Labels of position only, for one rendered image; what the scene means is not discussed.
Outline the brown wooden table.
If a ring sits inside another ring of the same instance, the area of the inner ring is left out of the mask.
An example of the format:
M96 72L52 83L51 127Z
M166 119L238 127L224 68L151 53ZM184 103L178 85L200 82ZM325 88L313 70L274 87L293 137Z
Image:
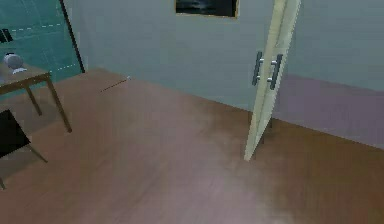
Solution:
M66 130L71 133L71 124L56 92L56 89L51 79L51 73L49 71L25 64L25 71L13 74L11 72L11 69L8 68L6 65L0 65L0 96L24 89L27 92L39 116L42 115L42 111L36 101L36 98L32 93L31 87L42 82L45 82L47 84L47 87L52 95L53 101L55 102L56 107L61 115L64 126Z

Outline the small black object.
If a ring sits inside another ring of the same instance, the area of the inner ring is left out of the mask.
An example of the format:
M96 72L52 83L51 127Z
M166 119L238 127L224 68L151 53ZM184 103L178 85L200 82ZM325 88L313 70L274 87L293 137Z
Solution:
M11 42L13 40L13 37L11 36L8 29L1 29L0 30L0 42Z

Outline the black chair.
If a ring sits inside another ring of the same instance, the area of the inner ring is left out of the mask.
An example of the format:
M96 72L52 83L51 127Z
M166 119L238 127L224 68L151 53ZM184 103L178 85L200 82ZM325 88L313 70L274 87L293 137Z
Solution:
M48 160L31 145L31 141L22 130L12 112L9 109L0 112L0 158L23 147L27 147L45 163L48 162Z

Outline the cream room door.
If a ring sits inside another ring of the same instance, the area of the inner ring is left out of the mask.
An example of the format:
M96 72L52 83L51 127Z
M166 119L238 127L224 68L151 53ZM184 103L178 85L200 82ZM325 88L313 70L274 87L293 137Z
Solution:
M244 159L249 161L263 139L275 107L302 0L274 0L264 51L259 51L252 84L257 87Z

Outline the teal window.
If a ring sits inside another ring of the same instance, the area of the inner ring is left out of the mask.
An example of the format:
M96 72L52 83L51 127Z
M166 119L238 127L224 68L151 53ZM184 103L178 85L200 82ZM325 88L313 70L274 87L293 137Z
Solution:
M60 1L0 0L0 30L13 37L0 42L0 63L15 53L25 64L48 70L53 82L82 73Z

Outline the dark framed wall picture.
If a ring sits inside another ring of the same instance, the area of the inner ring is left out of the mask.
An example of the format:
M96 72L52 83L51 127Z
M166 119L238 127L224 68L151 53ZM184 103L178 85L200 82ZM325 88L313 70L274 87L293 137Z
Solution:
M235 17L238 0L175 0L177 13Z

